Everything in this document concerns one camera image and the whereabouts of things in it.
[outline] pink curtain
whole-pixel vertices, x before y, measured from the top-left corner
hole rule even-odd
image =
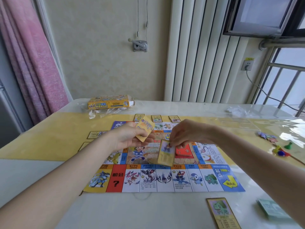
[[[48,41],[30,0],[0,0],[0,30],[34,124],[68,103]]]

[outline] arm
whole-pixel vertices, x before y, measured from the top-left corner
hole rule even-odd
[[[54,228],[83,188],[113,151],[145,146],[136,135],[144,129],[128,122],[102,134],[62,165],[25,189],[0,209],[0,228]]]
[[[195,141],[218,145],[287,214],[305,227],[305,172],[213,125],[184,120],[173,128],[172,146]]]

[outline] question mark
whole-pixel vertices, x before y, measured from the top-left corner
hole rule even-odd
[[[116,185],[119,184],[120,181],[113,181],[113,182],[115,183],[114,187],[116,187]]]

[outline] hand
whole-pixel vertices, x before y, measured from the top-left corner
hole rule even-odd
[[[137,123],[135,122],[127,122],[126,124],[106,133],[114,139],[114,151],[128,147],[146,146],[148,143],[153,142],[155,138],[153,134],[149,134],[144,142],[141,142],[136,138],[136,135],[141,135],[143,137],[147,136],[147,132],[142,128],[136,128],[136,125]]]
[[[214,128],[215,126],[209,124],[198,123],[188,119],[183,120],[173,128],[170,134],[170,144],[183,147],[190,142],[214,144]]]

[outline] refrigerator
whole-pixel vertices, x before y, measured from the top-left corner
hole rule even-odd
[[[0,33],[0,148],[33,127]]]

